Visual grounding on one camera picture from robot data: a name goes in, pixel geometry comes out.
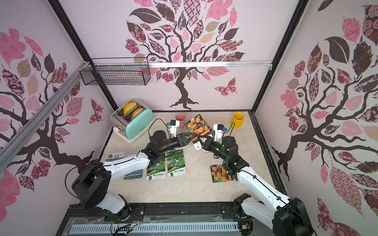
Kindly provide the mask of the marigold seed packet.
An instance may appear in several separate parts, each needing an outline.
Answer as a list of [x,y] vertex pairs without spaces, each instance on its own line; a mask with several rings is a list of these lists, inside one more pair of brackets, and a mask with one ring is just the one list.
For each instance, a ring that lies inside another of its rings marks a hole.
[[185,128],[187,132],[193,133],[196,136],[198,135],[209,135],[213,136],[214,131],[212,128],[207,124],[201,114],[196,115],[195,117],[189,119],[185,123]]
[[210,171],[212,183],[224,183],[234,180],[234,178],[226,172],[222,165],[211,165]]

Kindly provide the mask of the green gourd packet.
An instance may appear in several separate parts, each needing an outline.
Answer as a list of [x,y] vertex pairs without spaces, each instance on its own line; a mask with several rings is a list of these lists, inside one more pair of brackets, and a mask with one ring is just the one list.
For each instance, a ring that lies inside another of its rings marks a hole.
[[169,177],[181,176],[187,172],[184,151],[182,149],[167,152],[166,161]]
[[146,180],[161,180],[165,179],[165,159],[161,159],[156,165],[147,168]]

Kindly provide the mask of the green gourd packet front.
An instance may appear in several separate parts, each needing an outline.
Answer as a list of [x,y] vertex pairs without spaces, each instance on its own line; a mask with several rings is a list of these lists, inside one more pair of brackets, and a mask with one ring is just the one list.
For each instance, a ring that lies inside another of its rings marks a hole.
[[146,180],[161,180],[165,179],[165,159],[161,159],[156,165],[147,168]]

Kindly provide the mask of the lavender seed packet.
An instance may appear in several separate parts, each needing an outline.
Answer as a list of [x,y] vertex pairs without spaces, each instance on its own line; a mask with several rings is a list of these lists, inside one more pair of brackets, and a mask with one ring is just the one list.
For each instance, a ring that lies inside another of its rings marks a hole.
[[143,172],[144,172],[143,169],[133,171],[133,172],[131,172],[129,174],[126,174],[124,176],[124,180],[132,180],[132,179],[142,178],[143,177]]
[[123,159],[124,157],[125,157],[124,152],[112,152],[107,156],[106,161],[107,162],[116,161],[116,160]]

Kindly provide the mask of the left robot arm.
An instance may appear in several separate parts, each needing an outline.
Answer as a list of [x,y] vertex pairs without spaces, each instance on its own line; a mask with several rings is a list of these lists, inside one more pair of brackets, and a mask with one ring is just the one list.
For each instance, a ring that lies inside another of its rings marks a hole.
[[146,148],[137,154],[116,161],[93,160],[82,167],[71,188],[85,209],[107,210],[115,220],[126,220],[131,215],[131,205],[121,194],[108,190],[110,183],[125,175],[158,164],[165,153],[188,145],[196,135],[179,133],[168,139],[162,130],[156,131]]

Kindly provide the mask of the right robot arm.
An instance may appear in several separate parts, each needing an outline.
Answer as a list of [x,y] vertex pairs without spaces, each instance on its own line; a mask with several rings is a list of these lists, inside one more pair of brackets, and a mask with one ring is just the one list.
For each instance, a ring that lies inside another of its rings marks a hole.
[[245,196],[237,202],[242,217],[251,216],[272,230],[276,236],[312,236],[316,232],[304,203],[290,198],[260,177],[238,153],[235,138],[227,136],[222,142],[205,135],[199,136],[202,148],[223,160],[223,168],[235,181],[246,186],[257,200]]

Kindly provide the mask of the pink cup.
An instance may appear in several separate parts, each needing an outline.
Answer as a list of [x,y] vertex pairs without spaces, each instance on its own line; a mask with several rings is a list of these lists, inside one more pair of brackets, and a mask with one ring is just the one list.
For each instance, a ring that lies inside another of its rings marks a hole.
[[180,123],[180,125],[184,125],[186,122],[186,115],[185,114],[177,114],[175,120]]

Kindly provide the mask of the yellow mug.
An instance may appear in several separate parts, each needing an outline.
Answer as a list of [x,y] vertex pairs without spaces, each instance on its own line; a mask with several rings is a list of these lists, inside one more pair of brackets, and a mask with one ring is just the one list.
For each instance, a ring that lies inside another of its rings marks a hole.
[[235,128],[240,128],[243,124],[243,121],[245,119],[245,115],[241,112],[236,112],[233,114],[232,118],[232,124],[234,124]]

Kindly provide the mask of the mint green toaster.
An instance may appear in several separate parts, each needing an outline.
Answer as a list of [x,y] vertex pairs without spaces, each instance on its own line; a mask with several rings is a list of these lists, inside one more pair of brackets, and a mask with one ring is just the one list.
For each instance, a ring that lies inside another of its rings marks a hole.
[[154,120],[152,109],[136,99],[119,107],[110,117],[113,131],[128,143],[135,142]]

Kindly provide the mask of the aluminium rail rear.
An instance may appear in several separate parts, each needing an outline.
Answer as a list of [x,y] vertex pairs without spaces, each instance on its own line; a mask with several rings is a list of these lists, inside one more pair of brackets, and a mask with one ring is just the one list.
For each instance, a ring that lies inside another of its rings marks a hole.
[[95,66],[149,66],[150,68],[173,68],[173,67],[235,67],[235,66],[267,66],[272,67],[272,61],[238,61],[238,62],[173,62],[173,63],[94,63]]

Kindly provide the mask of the aluminium rail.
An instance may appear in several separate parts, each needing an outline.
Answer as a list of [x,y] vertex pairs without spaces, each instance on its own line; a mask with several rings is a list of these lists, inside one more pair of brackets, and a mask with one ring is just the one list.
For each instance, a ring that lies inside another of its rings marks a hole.
[[54,109],[80,80],[79,71],[89,67],[88,62],[82,64],[68,77],[62,86],[45,102],[38,112],[23,126],[1,151],[1,171],[7,168],[12,159],[24,147],[27,141],[42,126],[43,122],[52,114]]
[[150,68],[173,68],[173,67],[235,67],[235,66],[267,66],[272,67],[272,61],[238,61],[238,62],[173,62],[173,63],[94,63],[95,66],[149,66]]

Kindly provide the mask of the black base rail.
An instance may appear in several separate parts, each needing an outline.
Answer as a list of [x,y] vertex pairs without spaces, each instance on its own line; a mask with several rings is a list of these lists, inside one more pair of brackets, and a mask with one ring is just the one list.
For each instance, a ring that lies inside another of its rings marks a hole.
[[90,220],[103,219],[109,222],[133,222],[138,220],[164,219],[173,216],[219,216],[221,219],[241,221],[257,218],[242,209],[241,203],[233,202],[189,202],[189,203],[131,203],[129,216],[119,219],[118,216],[101,208],[85,209],[80,204],[70,205],[61,226],[65,227],[70,219],[85,218]]

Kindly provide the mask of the aluminium rail left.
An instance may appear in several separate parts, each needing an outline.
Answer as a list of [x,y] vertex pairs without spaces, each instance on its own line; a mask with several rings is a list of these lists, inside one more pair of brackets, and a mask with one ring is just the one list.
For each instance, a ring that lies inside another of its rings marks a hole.
[[80,80],[79,71],[89,67],[88,62],[82,64],[68,77],[62,86],[45,102],[38,112],[23,126],[1,151],[1,171],[7,168],[12,159],[24,147],[27,141],[42,126],[43,122],[52,114],[54,109]]

